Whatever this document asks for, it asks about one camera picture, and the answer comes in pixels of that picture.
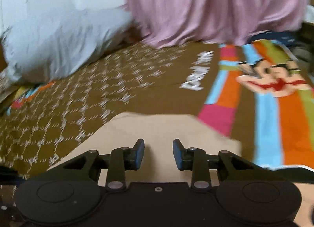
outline cartoon monkey face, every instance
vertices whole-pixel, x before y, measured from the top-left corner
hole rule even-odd
[[[311,90],[298,73],[298,65],[293,60],[272,66],[267,60],[261,59],[252,65],[242,62],[239,68],[246,75],[237,77],[237,81],[253,92],[272,93],[274,97],[284,97],[296,90]]]

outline red smiling mouth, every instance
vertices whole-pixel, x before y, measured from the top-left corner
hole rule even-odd
[[[296,80],[293,82],[285,82],[282,78],[277,79],[277,83],[270,83],[270,84],[259,84],[253,81],[247,81],[250,84],[256,85],[264,90],[267,90],[269,88],[273,88],[275,91],[281,91],[285,85],[291,84],[291,85],[298,85],[298,84],[307,84],[305,80]]]

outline light blue stripe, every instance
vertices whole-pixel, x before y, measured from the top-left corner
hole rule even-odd
[[[239,65],[239,62],[234,62],[234,61],[220,61],[219,65],[225,65],[225,66],[230,66],[230,67],[237,67]]]
[[[258,54],[258,52],[256,51],[256,49],[254,48],[252,44],[244,45],[242,46],[242,49],[245,54],[246,61],[249,64],[253,64],[257,62],[258,60],[262,59],[262,57]]]
[[[37,91],[38,91],[38,88],[30,89],[30,90],[26,93],[25,97],[28,98],[28,97],[30,97],[31,95],[33,95],[34,93],[36,93]]]
[[[211,104],[215,104],[218,101],[219,96],[220,96],[221,91],[222,91],[222,88],[224,87],[225,82],[227,80],[228,73],[229,73],[229,71],[227,71],[227,70],[220,70],[218,72],[216,80],[213,84],[211,92],[209,93],[209,95],[205,101],[205,104],[211,105]]]
[[[257,165],[278,167],[284,164],[277,98],[271,93],[255,94],[255,157]]]

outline dark blue cloth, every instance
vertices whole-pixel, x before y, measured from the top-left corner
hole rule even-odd
[[[24,181],[16,170],[0,165],[0,185],[19,187]]]
[[[298,42],[296,37],[291,32],[268,31],[268,32],[263,32],[263,33],[252,36],[248,40],[247,43],[250,44],[252,41],[259,40],[259,39],[268,39],[268,40],[276,39],[282,44],[284,44],[286,47],[293,47]]]

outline colorful striped blanket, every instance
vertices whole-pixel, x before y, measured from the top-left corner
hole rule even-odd
[[[308,77],[278,41],[259,40],[242,50],[245,60],[234,46],[220,45],[219,72],[199,119],[240,140],[244,156],[254,141],[258,165],[314,169],[314,93]]]

